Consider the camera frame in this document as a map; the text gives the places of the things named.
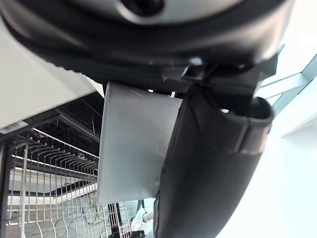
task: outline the gray plastic panel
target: gray plastic panel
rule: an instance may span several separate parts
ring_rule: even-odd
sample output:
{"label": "gray plastic panel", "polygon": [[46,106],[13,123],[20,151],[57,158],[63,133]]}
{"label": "gray plastic panel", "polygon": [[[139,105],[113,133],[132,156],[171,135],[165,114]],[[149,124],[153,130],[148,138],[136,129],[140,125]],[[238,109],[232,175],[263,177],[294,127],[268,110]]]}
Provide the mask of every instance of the gray plastic panel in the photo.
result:
{"label": "gray plastic panel", "polygon": [[181,99],[109,83],[97,203],[155,197]]}

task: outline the black strap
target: black strap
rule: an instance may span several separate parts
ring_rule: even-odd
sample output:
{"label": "black strap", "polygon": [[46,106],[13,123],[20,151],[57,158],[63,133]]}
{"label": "black strap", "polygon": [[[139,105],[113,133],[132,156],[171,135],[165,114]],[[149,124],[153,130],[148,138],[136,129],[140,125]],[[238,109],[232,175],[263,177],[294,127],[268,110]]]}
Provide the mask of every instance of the black strap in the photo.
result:
{"label": "black strap", "polygon": [[138,200],[137,212],[140,210],[141,205],[142,205],[143,208],[145,208],[145,206],[144,206],[144,199]]}

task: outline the dishwasher rack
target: dishwasher rack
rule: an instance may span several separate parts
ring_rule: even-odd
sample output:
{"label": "dishwasher rack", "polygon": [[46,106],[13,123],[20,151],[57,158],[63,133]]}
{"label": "dishwasher rack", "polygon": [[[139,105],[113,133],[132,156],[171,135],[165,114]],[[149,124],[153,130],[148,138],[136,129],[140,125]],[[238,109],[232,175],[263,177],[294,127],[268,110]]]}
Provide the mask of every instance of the dishwasher rack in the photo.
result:
{"label": "dishwasher rack", "polygon": [[6,237],[128,238],[126,204],[97,206],[98,156],[32,128],[8,149]]}

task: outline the white plastic panel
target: white plastic panel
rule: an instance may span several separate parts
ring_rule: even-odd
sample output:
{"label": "white plastic panel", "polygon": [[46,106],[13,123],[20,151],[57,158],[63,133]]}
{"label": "white plastic panel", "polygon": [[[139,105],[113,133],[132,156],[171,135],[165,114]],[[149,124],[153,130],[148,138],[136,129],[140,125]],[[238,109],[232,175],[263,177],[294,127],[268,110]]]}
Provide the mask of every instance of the white plastic panel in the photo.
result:
{"label": "white plastic panel", "polygon": [[0,21],[0,129],[95,92],[86,77],[47,63]]}

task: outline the person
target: person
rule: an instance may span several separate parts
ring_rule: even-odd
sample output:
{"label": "person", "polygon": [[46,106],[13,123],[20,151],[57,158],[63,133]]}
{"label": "person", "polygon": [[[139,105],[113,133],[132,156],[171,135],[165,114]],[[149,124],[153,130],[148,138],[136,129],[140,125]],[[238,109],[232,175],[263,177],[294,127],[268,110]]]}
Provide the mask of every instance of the person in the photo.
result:
{"label": "person", "polygon": [[144,231],[146,238],[154,238],[153,218],[153,212],[148,213],[143,207],[141,207],[131,222],[131,230],[133,232]]}

